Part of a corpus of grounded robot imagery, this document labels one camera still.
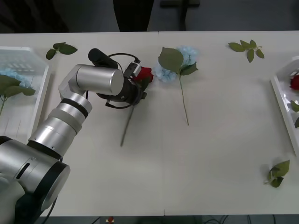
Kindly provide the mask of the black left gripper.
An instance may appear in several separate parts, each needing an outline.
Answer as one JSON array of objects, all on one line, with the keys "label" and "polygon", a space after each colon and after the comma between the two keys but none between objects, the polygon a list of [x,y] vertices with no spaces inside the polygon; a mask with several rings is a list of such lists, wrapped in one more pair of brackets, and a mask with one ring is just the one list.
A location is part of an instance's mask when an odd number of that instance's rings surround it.
[{"label": "black left gripper", "polygon": [[135,82],[135,86],[137,87],[137,95],[134,103],[139,103],[140,100],[145,99],[145,97],[147,96],[145,90],[148,87],[148,81],[142,80],[140,82]]}]

